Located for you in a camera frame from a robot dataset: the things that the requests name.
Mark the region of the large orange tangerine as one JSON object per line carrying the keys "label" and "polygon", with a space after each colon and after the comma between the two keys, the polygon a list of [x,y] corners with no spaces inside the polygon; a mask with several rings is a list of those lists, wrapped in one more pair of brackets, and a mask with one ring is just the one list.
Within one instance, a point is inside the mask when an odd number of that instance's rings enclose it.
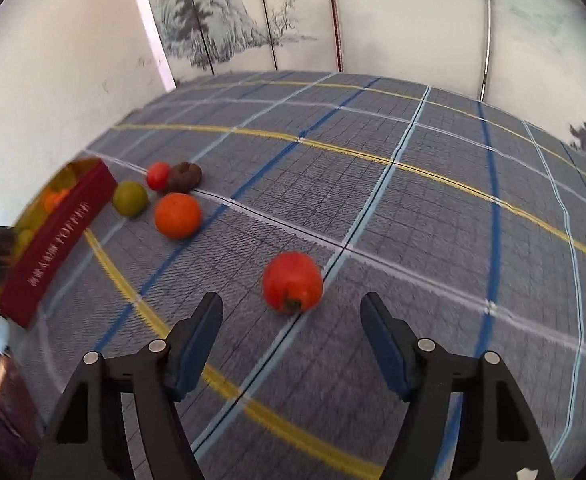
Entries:
{"label": "large orange tangerine", "polygon": [[169,193],[154,206],[153,218],[157,232],[170,240],[183,240],[200,229],[203,214],[190,194]]}

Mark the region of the green round fruit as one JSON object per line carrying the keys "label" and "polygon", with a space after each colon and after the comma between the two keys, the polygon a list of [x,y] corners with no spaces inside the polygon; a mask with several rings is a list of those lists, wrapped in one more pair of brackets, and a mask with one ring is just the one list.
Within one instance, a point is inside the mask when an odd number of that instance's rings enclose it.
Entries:
{"label": "green round fruit", "polygon": [[112,198],[115,210],[125,218],[136,218],[148,207],[147,190],[136,181],[119,182]]}

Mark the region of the red tomato fruit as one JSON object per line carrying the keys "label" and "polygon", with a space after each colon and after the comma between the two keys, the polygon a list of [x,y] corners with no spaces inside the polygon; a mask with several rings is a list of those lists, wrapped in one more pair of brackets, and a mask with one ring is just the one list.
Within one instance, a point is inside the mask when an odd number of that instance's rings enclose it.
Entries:
{"label": "red tomato fruit", "polygon": [[269,307],[281,313],[296,314],[317,306],[323,281],[314,259],[302,252],[283,252],[265,267],[263,297]]}

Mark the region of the small red fruit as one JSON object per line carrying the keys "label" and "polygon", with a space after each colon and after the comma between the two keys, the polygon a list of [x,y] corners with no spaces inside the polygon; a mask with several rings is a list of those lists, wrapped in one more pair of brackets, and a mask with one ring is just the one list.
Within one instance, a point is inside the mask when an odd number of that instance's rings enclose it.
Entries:
{"label": "small red fruit", "polygon": [[167,162],[154,162],[146,168],[145,181],[149,189],[156,193],[164,193],[168,185],[171,165]]}

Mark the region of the dark brown passion fruit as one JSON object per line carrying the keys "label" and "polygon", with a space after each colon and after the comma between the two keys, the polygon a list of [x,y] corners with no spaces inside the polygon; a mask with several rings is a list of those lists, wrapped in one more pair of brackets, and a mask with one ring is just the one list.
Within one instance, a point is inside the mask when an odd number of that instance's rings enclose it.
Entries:
{"label": "dark brown passion fruit", "polygon": [[188,194],[197,188],[202,181],[202,169],[194,162],[179,162],[169,169],[167,192]]}

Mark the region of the red gold toffee tin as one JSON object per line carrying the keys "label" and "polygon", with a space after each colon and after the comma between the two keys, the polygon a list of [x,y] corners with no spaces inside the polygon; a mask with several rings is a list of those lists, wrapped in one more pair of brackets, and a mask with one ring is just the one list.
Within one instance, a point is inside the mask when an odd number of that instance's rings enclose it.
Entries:
{"label": "red gold toffee tin", "polygon": [[29,327],[58,268],[110,203],[115,188],[101,158],[80,158],[65,165],[28,204],[14,226],[16,245],[0,285],[5,318]]}

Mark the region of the plaid blue grey tablecloth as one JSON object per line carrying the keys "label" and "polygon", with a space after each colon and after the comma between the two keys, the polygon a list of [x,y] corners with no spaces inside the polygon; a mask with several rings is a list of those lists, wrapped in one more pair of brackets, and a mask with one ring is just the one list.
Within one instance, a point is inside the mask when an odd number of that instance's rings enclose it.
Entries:
{"label": "plaid blue grey tablecloth", "polygon": [[[138,350],[208,290],[223,325],[178,404],[209,479],[374,479],[406,408],[359,321],[379,294],[415,333],[506,361],[560,479],[586,464],[586,157],[525,120],[423,84],[336,73],[184,84],[86,148],[118,181],[196,162],[200,232],[106,207],[17,348],[49,416],[89,350]],[[317,306],[273,310],[267,264],[314,259]]]}

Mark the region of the painted folding screen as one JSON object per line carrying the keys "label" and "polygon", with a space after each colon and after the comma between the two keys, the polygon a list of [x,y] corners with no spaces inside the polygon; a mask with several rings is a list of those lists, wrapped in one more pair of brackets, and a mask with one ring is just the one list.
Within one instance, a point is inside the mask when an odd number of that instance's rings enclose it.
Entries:
{"label": "painted folding screen", "polygon": [[180,81],[323,70],[423,82],[586,154],[586,0],[149,0]]}

